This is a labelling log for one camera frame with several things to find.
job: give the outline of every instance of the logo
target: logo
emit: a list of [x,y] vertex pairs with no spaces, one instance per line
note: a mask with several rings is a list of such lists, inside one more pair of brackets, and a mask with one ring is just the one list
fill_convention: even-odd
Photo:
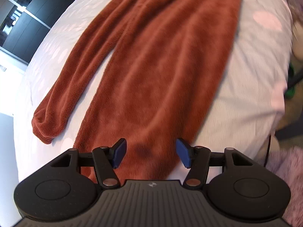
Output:
[[157,184],[152,182],[152,183],[149,183],[148,186],[151,186],[153,188],[153,187],[157,186]]

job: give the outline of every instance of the sliding closet door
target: sliding closet door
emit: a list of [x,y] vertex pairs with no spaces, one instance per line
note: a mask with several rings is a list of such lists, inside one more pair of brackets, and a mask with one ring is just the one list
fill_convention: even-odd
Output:
[[0,47],[30,62],[50,28],[74,0],[0,0]]

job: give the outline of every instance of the green object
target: green object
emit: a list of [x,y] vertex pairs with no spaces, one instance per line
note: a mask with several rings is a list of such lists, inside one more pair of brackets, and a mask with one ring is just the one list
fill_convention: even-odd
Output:
[[[288,69],[288,79],[291,79],[294,76],[294,67],[292,66],[291,62],[289,63],[289,69]],[[295,93],[295,86],[288,89],[285,94],[284,97],[286,99],[291,99],[294,97],[294,93]]]

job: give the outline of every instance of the fluffy pink fabric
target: fluffy pink fabric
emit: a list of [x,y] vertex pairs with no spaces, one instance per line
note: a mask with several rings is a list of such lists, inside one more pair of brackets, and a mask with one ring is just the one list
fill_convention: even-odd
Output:
[[294,147],[270,153],[266,168],[290,187],[291,199],[284,220],[293,227],[303,227],[303,149]]

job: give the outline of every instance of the white duvet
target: white duvet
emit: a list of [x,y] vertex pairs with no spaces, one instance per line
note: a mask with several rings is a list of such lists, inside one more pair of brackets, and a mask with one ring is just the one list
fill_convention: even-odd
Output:
[[[32,133],[34,110],[59,76],[70,51],[93,18],[110,0],[76,0],[47,34],[23,77],[14,113],[19,180],[71,148],[110,55],[76,105],[65,130],[50,145]],[[291,15],[285,0],[243,0],[228,66],[194,142],[222,152],[234,147],[253,158],[284,113],[291,52]],[[214,168],[210,177],[219,173]],[[181,164],[169,176],[184,180]]]

